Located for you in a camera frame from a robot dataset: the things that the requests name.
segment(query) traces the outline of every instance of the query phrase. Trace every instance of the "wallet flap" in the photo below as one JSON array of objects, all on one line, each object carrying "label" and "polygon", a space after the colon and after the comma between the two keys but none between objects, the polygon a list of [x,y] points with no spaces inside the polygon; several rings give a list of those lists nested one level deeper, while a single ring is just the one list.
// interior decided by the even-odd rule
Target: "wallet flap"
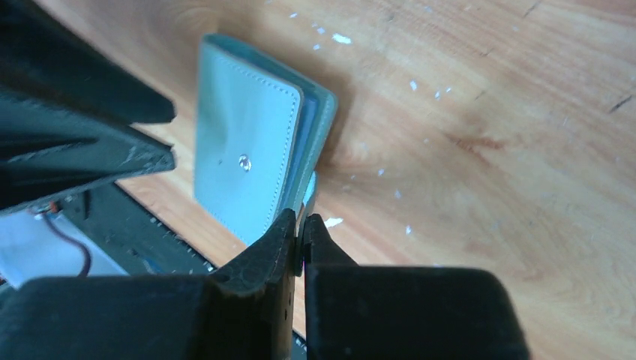
[{"label": "wallet flap", "polygon": [[244,243],[274,220],[303,96],[212,43],[202,43],[194,196]]}]

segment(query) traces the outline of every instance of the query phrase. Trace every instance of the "wallet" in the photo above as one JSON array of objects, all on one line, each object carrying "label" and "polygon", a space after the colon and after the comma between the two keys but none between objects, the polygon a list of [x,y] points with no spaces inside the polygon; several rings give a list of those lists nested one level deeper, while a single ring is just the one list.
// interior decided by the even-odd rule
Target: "wallet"
[{"label": "wallet", "polygon": [[335,95],[254,46],[203,37],[194,197],[246,245],[283,209],[311,212]]}]

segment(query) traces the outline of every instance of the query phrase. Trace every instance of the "wooden surface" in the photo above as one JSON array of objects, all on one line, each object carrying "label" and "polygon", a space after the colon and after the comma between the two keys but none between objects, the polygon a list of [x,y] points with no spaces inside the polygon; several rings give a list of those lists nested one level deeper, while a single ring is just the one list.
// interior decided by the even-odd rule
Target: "wooden surface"
[{"label": "wooden surface", "polygon": [[40,2],[175,101],[143,130],[178,169],[121,184],[213,262],[245,248],[192,198],[197,44],[223,32],[339,96],[316,210],[354,259],[487,269],[536,359],[635,358],[633,0]]}]

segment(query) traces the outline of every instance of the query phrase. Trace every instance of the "stitching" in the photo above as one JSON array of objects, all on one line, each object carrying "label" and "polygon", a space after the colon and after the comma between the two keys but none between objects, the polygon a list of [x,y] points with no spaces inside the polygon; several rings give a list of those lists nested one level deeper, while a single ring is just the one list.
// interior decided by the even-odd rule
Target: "stitching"
[{"label": "stitching", "polygon": [[[242,69],[239,65],[233,64],[232,62],[230,62],[230,60],[228,60],[227,58],[225,58],[224,56],[222,56],[220,54],[213,54],[212,56],[217,58],[217,59],[219,59],[225,65],[228,65],[232,70],[238,72],[239,74],[245,75],[246,77],[248,77],[248,78],[250,78],[252,80],[256,80],[258,83],[261,83],[261,84],[263,84],[265,86],[268,86],[270,88],[276,89],[279,92],[284,93],[285,95],[289,95],[289,97],[293,99],[291,110],[289,111],[289,120],[288,120],[288,123],[287,123],[287,135],[286,135],[286,139],[285,139],[285,146],[283,147],[283,154],[281,156],[282,158],[284,158],[285,157],[285,153],[288,152],[287,148],[289,147],[289,144],[290,144],[290,137],[291,137],[290,134],[291,134],[291,130],[292,130],[292,121],[294,119],[294,110],[296,108],[296,103],[299,102],[299,99],[294,94],[289,92],[288,90],[285,90],[285,89],[281,88],[280,86],[274,84],[273,82],[268,81],[264,77],[258,76],[255,73],[250,73],[247,70]],[[276,188],[277,189],[281,185],[281,179],[283,178],[283,168],[284,168],[284,166],[285,166],[285,163],[283,161],[281,161],[280,162],[280,167],[278,169],[278,180],[276,181]],[[263,228],[262,228],[263,232],[265,232],[267,230],[267,228],[269,227],[270,220],[272,219],[272,214],[274,213],[274,207],[275,207],[276,199],[278,198],[278,194],[279,193],[280,193],[280,191],[277,190],[274,193],[274,196],[271,198],[271,204],[269,206],[269,212],[267,214],[267,218],[265,219],[265,223],[263,224]],[[217,221],[219,221],[221,224],[223,224],[229,231],[231,231],[235,235],[237,234],[235,229],[233,229],[231,226],[228,226],[227,222],[221,216],[219,216],[219,214],[216,211],[211,210],[210,212],[214,215],[214,217],[217,219]]]}]

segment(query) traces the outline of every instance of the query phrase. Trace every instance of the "dark scratch mark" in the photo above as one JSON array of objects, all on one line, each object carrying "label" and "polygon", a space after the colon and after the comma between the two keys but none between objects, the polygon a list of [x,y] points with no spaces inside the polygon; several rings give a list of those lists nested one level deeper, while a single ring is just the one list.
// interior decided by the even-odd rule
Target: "dark scratch mark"
[{"label": "dark scratch mark", "polygon": [[621,100],[619,103],[617,103],[616,105],[614,105],[613,108],[610,109],[610,114],[615,112],[616,110],[620,109],[621,106],[627,104],[632,98],[634,97],[634,95],[629,95],[627,98]]},{"label": "dark scratch mark", "polygon": [[500,150],[503,149],[505,145],[503,141],[496,141],[487,137],[462,139],[460,137],[447,133],[445,133],[444,135],[447,139],[451,140],[451,142],[453,142],[459,149],[462,149],[465,152],[476,156],[482,163],[487,166],[490,166],[491,163],[475,148],[481,146],[488,149]]},{"label": "dark scratch mark", "polygon": [[530,13],[532,13],[542,2],[543,0],[538,0],[536,3],[534,3],[533,6],[530,7],[530,9],[528,9],[528,11],[526,11],[526,13],[523,15],[523,18],[525,19],[526,17],[528,17],[528,15],[530,15]]},{"label": "dark scratch mark", "polygon": [[490,53],[493,52],[493,50],[495,50],[494,47],[491,47],[490,49],[488,49],[486,52],[480,52],[479,56],[481,56],[482,58],[485,58],[486,56],[490,55]]},{"label": "dark scratch mark", "polygon": [[482,96],[486,95],[486,91],[485,90],[481,90],[481,92],[479,93],[479,95],[477,95],[475,97],[475,101],[479,100],[479,98],[481,98]]}]

